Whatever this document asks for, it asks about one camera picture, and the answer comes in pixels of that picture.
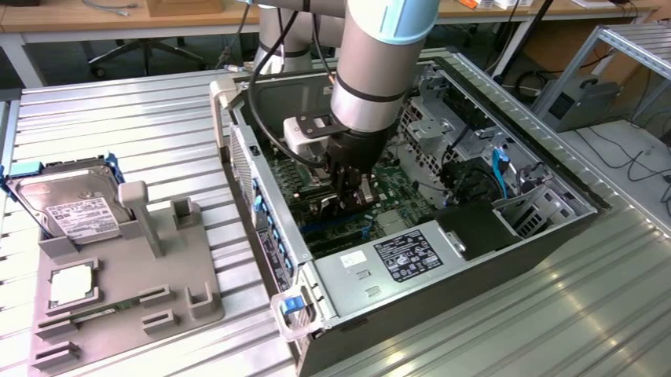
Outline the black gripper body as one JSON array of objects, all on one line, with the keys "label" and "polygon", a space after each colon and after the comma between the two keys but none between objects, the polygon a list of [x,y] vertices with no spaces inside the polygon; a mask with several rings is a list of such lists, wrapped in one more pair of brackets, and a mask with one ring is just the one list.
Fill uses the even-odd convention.
[{"label": "black gripper body", "polygon": [[390,131],[361,132],[347,130],[330,136],[326,148],[327,167],[333,171],[339,168],[354,168],[362,174],[373,171],[383,154],[390,139]]}]

